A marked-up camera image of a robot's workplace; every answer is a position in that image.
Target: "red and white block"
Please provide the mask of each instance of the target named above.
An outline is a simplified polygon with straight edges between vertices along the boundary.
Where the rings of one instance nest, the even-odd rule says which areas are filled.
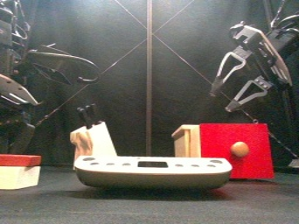
[[[0,189],[38,186],[42,156],[0,154]]]

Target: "wooden ball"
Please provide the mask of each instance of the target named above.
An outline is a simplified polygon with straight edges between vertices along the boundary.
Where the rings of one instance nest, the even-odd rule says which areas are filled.
[[[237,157],[243,158],[249,154],[249,145],[243,142],[235,142],[230,150]]]

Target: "black backdrop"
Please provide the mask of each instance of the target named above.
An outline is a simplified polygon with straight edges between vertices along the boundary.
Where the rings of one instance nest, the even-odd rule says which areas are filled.
[[[271,1],[274,11],[279,2]],[[76,78],[92,78],[95,74],[76,64],[66,68],[72,86],[36,75],[31,91],[44,103],[35,109],[32,124],[60,109],[36,127],[27,153],[42,155],[46,165],[71,164],[75,147],[70,134],[83,125],[76,108],[96,103],[98,119],[107,122],[118,155],[144,156],[147,1],[40,0],[36,11],[34,3],[23,1],[34,22],[30,48],[55,43],[56,48],[91,60],[103,75],[100,82],[87,87],[76,83]],[[290,1],[285,16],[298,9],[299,3]],[[154,0],[152,156],[174,155],[171,134],[182,124],[253,123],[253,118],[267,123],[275,136],[298,152],[281,94],[273,93],[246,106],[250,116],[225,110],[230,100],[223,95],[210,97],[221,61],[237,47],[230,27],[241,21],[269,31],[263,1]],[[290,59],[298,88],[295,61],[298,54]],[[233,79],[226,88],[231,98],[243,84]],[[277,141],[271,140],[271,145],[275,162],[286,165],[290,155]]]

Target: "dark floor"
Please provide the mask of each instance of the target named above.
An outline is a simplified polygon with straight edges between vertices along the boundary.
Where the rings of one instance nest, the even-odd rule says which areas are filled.
[[[100,190],[43,167],[35,187],[0,191],[0,223],[299,223],[298,174],[234,180],[207,192]]]

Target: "beige block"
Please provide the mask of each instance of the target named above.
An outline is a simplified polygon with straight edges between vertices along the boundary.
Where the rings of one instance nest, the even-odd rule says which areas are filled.
[[[15,190],[38,186],[40,166],[0,166],[0,189]]]

